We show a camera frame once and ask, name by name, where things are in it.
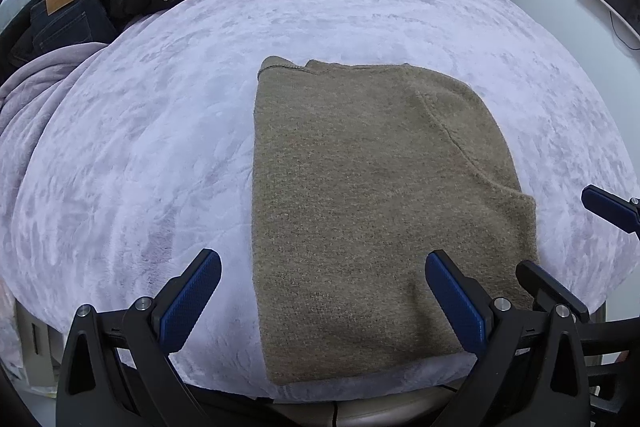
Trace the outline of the dark blue jeans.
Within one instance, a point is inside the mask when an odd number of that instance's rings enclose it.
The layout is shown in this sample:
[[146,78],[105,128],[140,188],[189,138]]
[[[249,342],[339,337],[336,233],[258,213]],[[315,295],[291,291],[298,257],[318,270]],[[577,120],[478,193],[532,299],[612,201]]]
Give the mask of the dark blue jeans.
[[64,46],[110,43],[117,37],[100,0],[39,0],[27,15],[23,29],[14,25],[13,34],[3,37],[15,67]]

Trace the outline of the white fleece bed blanket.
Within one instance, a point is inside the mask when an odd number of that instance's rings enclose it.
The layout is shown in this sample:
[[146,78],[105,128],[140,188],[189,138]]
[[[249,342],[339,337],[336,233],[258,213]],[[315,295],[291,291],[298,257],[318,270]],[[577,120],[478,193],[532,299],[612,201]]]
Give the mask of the white fleece bed blanket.
[[204,248],[222,277],[174,356],[190,384],[288,402],[369,399],[448,383],[460,349],[363,376],[278,385],[253,282],[257,75],[298,66],[411,65],[467,84],[536,204],[535,261],[595,310],[638,267],[639,243],[582,207],[590,184],[639,184],[596,87],[509,0],[186,0],[85,61],[30,147],[1,147],[1,280],[60,332],[76,309],[155,294]]

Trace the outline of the brown knit sweater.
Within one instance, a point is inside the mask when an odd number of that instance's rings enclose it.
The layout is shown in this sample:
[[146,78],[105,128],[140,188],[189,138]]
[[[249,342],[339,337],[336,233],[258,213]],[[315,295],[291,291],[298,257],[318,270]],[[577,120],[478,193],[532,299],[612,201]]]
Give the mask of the brown knit sweater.
[[459,352],[425,282],[432,251],[529,305],[514,270],[538,257],[536,204],[467,84],[411,65],[277,56],[257,81],[253,282],[270,381]]

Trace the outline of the lavender folded blanket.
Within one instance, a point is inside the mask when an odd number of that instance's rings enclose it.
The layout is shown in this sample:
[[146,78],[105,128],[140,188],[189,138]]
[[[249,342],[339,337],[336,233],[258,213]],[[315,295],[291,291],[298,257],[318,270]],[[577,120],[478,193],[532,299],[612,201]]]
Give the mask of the lavender folded blanket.
[[11,141],[21,150],[38,141],[43,129],[62,103],[84,63],[100,53],[104,43],[64,46],[22,66],[1,87],[1,146]]

